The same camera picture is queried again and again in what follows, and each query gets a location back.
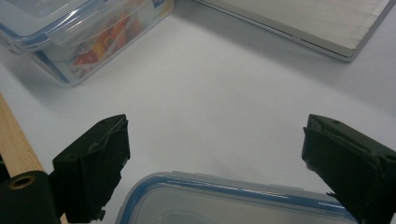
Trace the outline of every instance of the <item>plastic food container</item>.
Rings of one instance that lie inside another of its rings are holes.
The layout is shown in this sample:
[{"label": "plastic food container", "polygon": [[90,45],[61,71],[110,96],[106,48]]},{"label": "plastic food container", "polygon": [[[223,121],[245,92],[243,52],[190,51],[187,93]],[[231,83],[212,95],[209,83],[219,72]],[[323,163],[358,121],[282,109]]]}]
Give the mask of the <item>plastic food container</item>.
[{"label": "plastic food container", "polygon": [[356,224],[334,198],[207,175],[158,173],[137,183],[120,224]]},{"label": "plastic food container", "polygon": [[0,42],[74,86],[173,9],[173,0],[0,0]]}]

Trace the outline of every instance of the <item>white tabletop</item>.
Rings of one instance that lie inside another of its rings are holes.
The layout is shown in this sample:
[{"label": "white tabletop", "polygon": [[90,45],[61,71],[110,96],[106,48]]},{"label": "white tabletop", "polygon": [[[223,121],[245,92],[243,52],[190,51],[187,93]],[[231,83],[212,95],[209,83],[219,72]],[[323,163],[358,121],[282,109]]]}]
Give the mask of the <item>white tabletop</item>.
[{"label": "white tabletop", "polygon": [[47,172],[97,121],[126,114],[132,158],[106,206],[160,171],[316,192],[301,159],[308,115],[339,119],[396,149],[396,9],[341,63],[193,1],[79,86],[67,89],[0,48],[0,91]]}]

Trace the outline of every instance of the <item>laptop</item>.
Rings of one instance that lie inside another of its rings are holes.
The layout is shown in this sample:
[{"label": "laptop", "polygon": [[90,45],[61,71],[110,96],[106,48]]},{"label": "laptop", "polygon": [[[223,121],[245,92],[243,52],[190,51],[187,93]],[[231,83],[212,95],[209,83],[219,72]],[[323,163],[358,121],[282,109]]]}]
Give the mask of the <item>laptop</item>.
[{"label": "laptop", "polygon": [[195,0],[352,62],[396,0]]}]

